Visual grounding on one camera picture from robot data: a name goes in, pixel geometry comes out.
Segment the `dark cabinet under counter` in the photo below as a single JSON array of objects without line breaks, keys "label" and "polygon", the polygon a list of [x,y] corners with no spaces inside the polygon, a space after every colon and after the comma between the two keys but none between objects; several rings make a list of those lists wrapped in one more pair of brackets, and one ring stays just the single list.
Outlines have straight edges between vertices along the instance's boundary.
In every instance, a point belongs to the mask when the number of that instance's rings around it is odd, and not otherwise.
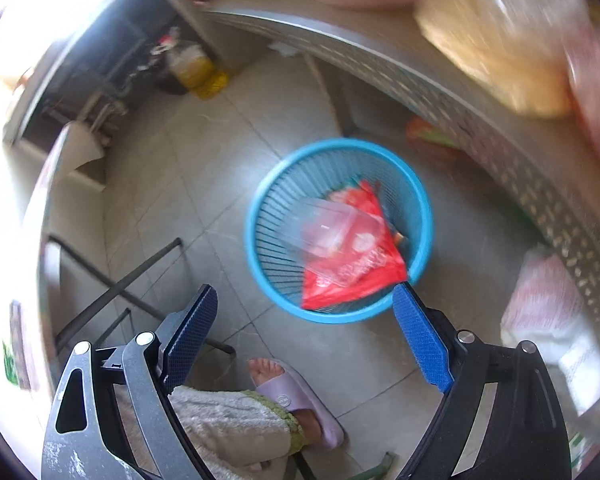
[{"label": "dark cabinet under counter", "polygon": [[109,148],[140,95],[166,71],[162,40],[177,20],[168,0],[110,0],[21,78],[4,141],[27,139],[48,148],[67,122],[84,122]]}]

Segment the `clear red snack bag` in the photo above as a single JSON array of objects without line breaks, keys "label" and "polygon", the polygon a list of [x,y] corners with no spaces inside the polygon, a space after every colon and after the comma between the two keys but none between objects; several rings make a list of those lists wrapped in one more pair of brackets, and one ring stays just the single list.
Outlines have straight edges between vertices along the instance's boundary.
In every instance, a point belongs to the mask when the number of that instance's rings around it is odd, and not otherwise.
[{"label": "clear red snack bag", "polygon": [[320,200],[301,233],[301,307],[317,311],[362,300],[407,279],[396,237],[384,217],[377,182],[357,180]]}]

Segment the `white red printed sack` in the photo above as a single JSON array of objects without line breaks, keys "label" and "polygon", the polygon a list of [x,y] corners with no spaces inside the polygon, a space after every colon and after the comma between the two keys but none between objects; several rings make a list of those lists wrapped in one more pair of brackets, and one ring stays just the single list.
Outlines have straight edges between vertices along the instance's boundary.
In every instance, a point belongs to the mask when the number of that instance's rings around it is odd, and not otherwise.
[{"label": "white red printed sack", "polygon": [[583,415],[600,400],[600,343],[576,284],[558,255],[532,248],[501,318],[501,340],[530,340],[546,365],[565,377],[571,401]]}]

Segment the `clear plastic container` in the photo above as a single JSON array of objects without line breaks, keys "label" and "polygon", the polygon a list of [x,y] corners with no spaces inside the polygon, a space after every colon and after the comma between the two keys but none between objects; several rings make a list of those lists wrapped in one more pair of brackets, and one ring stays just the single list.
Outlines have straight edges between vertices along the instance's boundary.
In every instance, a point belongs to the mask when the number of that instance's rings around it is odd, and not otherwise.
[{"label": "clear plastic container", "polygon": [[297,200],[278,229],[298,263],[339,286],[355,283],[372,268],[384,232],[377,214],[320,198]]}]

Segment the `yellow cooking oil bottle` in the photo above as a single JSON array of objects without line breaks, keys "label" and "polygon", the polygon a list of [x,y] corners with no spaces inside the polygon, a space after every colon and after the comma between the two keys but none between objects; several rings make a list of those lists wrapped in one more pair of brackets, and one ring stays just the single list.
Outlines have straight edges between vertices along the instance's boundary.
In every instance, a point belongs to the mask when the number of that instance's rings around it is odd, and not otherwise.
[{"label": "yellow cooking oil bottle", "polygon": [[166,62],[178,82],[201,100],[214,98],[230,82],[227,72],[194,42],[177,44],[166,54]]}]

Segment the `purple slipper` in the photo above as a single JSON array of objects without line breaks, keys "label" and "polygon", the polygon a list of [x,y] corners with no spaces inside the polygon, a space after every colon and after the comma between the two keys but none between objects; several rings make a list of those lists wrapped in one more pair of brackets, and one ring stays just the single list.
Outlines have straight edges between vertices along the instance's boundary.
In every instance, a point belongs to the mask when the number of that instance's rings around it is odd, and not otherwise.
[{"label": "purple slipper", "polygon": [[290,365],[271,359],[248,361],[257,393],[300,422],[306,446],[334,450],[343,445],[344,430],[306,380]]}]

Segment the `metal perforated shelf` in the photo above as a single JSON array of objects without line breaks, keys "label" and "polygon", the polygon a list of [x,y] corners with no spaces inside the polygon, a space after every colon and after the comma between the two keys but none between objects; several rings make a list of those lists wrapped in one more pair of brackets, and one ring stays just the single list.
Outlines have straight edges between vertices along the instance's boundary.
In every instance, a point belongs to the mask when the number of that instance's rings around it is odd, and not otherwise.
[{"label": "metal perforated shelf", "polygon": [[225,0],[210,18],[282,40],[365,80],[454,139],[562,259],[600,338],[600,166],[570,119],[524,118],[463,74],[406,12]]}]

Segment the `yellow bag on shelf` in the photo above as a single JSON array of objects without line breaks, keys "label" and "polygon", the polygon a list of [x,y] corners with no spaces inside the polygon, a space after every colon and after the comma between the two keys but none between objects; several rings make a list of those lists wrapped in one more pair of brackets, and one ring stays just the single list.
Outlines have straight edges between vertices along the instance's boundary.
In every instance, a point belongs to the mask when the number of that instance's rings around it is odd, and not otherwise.
[{"label": "yellow bag on shelf", "polygon": [[512,112],[570,115],[564,42],[586,0],[417,0],[422,36]]}]

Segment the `blue plastic waste basket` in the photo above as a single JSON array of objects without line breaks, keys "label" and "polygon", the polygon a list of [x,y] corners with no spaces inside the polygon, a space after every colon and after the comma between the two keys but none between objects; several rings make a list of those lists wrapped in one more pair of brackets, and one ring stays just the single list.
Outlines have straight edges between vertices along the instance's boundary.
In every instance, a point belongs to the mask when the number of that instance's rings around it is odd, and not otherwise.
[{"label": "blue plastic waste basket", "polygon": [[244,244],[259,288],[290,314],[323,324],[365,321],[416,284],[434,246],[422,181],[392,151],[332,139],[279,162],[252,196]]}]

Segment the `fuzzy white pant leg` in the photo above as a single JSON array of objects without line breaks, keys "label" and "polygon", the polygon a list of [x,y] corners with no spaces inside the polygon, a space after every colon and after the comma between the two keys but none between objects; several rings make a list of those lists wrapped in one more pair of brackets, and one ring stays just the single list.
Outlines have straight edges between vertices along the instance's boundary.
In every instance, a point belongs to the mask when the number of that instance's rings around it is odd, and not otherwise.
[{"label": "fuzzy white pant leg", "polygon": [[307,444],[298,419],[254,391],[199,391],[168,396],[186,437],[217,479],[281,479],[287,457]]}]

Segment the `black metal table frame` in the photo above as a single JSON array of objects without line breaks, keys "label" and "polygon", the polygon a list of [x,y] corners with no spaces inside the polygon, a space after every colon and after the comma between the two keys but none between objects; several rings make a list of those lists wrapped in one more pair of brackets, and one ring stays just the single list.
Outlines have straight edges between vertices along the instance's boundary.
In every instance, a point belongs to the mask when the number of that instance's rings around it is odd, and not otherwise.
[{"label": "black metal table frame", "polygon": [[61,252],[65,252],[78,266],[80,266],[87,274],[90,274],[92,278],[99,281],[100,284],[107,287],[106,292],[96,298],[91,304],[83,309],[73,320],[71,320],[56,336],[55,346],[57,350],[65,348],[70,340],[79,333],[82,328],[91,321],[99,312],[114,301],[117,296],[121,296],[127,302],[132,304],[137,309],[149,314],[158,321],[163,321],[166,316],[145,302],[140,297],[137,297],[128,291],[128,287],[133,284],[138,278],[140,278],[145,272],[147,272],[152,266],[154,266],[159,260],[165,257],[173,249],[183,247],[183,241],[179,237],[175,237],[172,242],[161,248],[158,252],[153,254],[150,258],[141,263],[137,268],[132,270],[129,274],[126,274],[120,281],[114,282],[107,275],[103,274],[101,270],[97,269],[91,261],[88,261],[84,255],[81,255],[76,249],[70,246],[67,242],[62,240],[55,234],[48,236],[48,241],[52,244],[57,245]]}]

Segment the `person's foot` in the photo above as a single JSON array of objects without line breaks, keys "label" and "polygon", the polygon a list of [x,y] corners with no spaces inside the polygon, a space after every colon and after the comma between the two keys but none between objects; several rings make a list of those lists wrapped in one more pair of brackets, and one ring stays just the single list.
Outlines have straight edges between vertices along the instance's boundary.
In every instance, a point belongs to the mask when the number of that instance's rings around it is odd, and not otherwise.
[{"label": "person's foot", "polygon": [[294,378],[279,363],[269,359],[249,360],[248,366],[257,392],[294,415],[306,436],[307,445],[320,443],[322,426]]}]

